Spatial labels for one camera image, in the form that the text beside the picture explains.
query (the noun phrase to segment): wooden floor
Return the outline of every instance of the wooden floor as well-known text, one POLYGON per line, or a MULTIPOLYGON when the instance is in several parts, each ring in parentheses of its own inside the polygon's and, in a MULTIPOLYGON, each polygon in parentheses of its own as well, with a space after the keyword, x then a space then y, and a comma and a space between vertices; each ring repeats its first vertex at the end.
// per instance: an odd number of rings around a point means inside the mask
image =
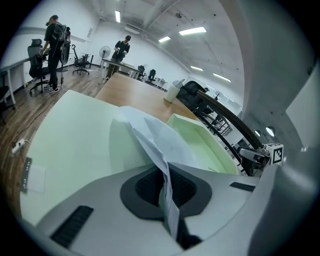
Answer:
MULTIPOLYGON (((90 75, 84 73, 81 75, 77 75, 76 73, 72 75, 72 70, 75 69, 76 68, 74 66, 70 66, 68 67, 68 71, 63 72, 63 88, 65 90, 73 90, 94 98, 103 87, 103 84, 98 84, 100 81, 96 78, 99 74, 98 68, 92 66, 91 69, 93 71, 90 72, 90 75)), ((60 83, 61 73, 57 74, 60 83)), ((0 182, 7 198, 7 202, 17 217, 21 216, 20 182, 29 144, 26 142, 24 147, 13 155, 11 152, 12 141, 23 129, 30 125, 36 116, 48 107, 47 110, 39 115, 30 127, 17 138, 17 140, 23 138, 25 140, 32 141, 33 136, 40 126, 43 118, 65 93, 65 91, 61 89, 58 94, 50 94, 46 90, 41 94, 40 88, 39 91, 32 91, 32 96, 30 96, 30 88, 31 86, 22 89, 14 95, 16 109, 8 109, 3 113, 6 124, 4 125, 0 120, 0 182)))

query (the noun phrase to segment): wooden table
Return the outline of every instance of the wooden table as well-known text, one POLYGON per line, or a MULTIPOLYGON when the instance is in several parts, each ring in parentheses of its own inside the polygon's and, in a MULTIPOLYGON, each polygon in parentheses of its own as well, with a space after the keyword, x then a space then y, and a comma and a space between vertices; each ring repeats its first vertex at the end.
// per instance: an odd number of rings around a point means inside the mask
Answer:
POLYGON ((170 103, 164 99, 165 92, 144 82, 115 73, 105 83, 96 99, 118 107, 131 106, 166 123, 172 114, 198 120, 177 98, 170 103))

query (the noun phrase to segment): green tray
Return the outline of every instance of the green tray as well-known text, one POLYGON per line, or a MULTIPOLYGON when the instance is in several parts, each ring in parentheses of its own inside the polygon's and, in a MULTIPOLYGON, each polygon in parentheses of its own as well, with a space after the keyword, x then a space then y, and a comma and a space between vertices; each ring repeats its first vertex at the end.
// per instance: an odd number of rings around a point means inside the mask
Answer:
POLYGON ((186 141, 204 170, 237 175, 231 156, 203 123, 173 114, 167 122, 186 141))

